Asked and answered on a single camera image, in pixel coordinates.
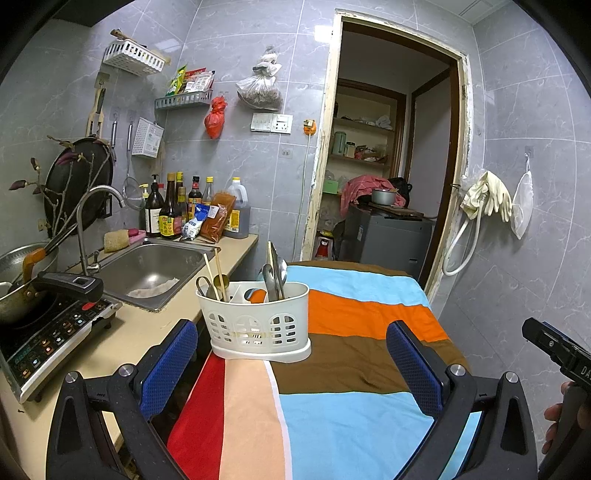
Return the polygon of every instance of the hanging plastic bag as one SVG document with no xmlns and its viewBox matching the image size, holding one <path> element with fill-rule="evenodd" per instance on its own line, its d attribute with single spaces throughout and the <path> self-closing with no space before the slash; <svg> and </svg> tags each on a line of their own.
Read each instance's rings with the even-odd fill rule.
<svg viewBox="0 0 591 480">
<path fill-rule="evenodd" d="M 223 123 L 225 122 L 223 111 L 228 104 L 223 96 L 215 97 L 212 100 L 212 111 L 205 117 L 205 130 L 209 138 L 217 139 L 222 134 Z"/>
<path fill-rule="evenodd" d="M 254 75 L 236 82 L 238 96 L 252 108 L 279 110 L 282 98 L 279 87 L 275 85 L 275 75 L 280 68 L 275 49 L 267 47 L 259 63 L 252 68 Z"/>
<path fill-rule="evenodd" d="M 511 230 L 521 240 L 530 223 L 534 211 L 534 184 L 530 172 L 530 160 L 526 164 L 527 171 L 521 177 L 513 197 L 513 215 L 511 216 Z"/>
</svg>

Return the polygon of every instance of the white plastic basket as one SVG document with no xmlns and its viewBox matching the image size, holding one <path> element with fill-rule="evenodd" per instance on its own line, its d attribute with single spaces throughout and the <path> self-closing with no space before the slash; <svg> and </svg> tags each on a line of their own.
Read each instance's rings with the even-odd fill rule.
<svg viewBox="0 0 591 480">
<path fill-rule="evenodd" d="M 162 135 L 164 135 L 164 128 L 153 124 L 145 118 L 139 117 L 138 130 L 135 133 L 134 146 L 131 149 L 131 154 L 156 158 Z"/>
<path fill-rule="evenodd" d="M 212 350 L 226 359 L 252 358 L 298 362 L 310 355 L 308 285 L 286 282 L 286 299 L 251 304 L 250 288 L 266 291 L 264 282 L 230 282 L 229 302 L 205 298 L 196 291 L 212 339 Z"/>
<path fill-rule="evenodd" d="M 140 77 L 161 72 L 164 68 L 164 59 L 131 40 L 111 43 L 105 49 L 103 63 Z"/>
</svg>

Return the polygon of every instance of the wall shelf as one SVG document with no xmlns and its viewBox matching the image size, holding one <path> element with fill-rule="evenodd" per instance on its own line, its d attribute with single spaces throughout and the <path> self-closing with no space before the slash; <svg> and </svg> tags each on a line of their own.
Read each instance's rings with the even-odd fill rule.
<svg viewBox="0 0 591 480">
<path fill-rule="evenodd" d="M 352 162 L 356 162 L 356 163 L 362 163 L 363 165 L 369 165 L 370 167 L 379 167 L 379 168 L 384 168 L 384 167 L 387 167 L 388 166 L 385 163 L 376 163 L 374 161 L 360 160 L 358 158 L 345 157 L 344 155 L 333 155 L 333 154 L 330 154 L 329 155 L 329 160 L 333 160 L 333 161 L 352 161 Z"/>
<path fill-rule="evenodd" d="M 380 128 L 374 125 L 363 124 L 361 122 L 355 122 L 354 120 L 347 120 L 345 118 L 333 118 L 333 127 L 335 126 L 354 128 L 357 130 L 363 130 L 365 132 L 370 132 L 379 135 L 394 135 L 394 130 L 388 130 L 386 128 Z"/>
</svg>

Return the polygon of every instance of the electrical cord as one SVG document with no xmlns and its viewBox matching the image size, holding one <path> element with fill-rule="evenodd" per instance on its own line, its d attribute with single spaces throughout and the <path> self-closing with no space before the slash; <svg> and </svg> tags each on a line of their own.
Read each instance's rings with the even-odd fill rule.
<svg viewBox="0 0 591 480">
<path fill-rule="evenodd" d="M 304 207 L 304 195 L 306 190 L 306 160 L 308 160 L 308 152 L 310 151 L 310 139 L 312 135 L 308 135 L 308 146 L 306 147 L 306 155 L 304 156 L 304 168 L 301 174 L 301 200 L 300 200 L 300 209 L 297 212 L 297 221 L 295 223 L 295 234 L 294 234 L 294 248 L 291 252 L 291 261 L 296 261 L 296 248 L 297 248 L 297 231 L 300 229 L 300 216 L 301 210 Z"/>
</svg>

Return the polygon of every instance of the red plastic bag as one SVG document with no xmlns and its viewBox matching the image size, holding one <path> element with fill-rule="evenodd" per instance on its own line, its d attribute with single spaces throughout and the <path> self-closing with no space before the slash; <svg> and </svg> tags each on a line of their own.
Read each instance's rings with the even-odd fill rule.
<svg viewBox="0 0 591 480">
<path fill-rule="evenodd" d="M 224 100 L 223 96 L 215 97 L 212 100 L 212 111 L 205 117 L 205 130 L 209 138 L 216 139 L 222 134 L 222 128 L 224 123 L 224 113 L 228 104 Z"/>
</svg>

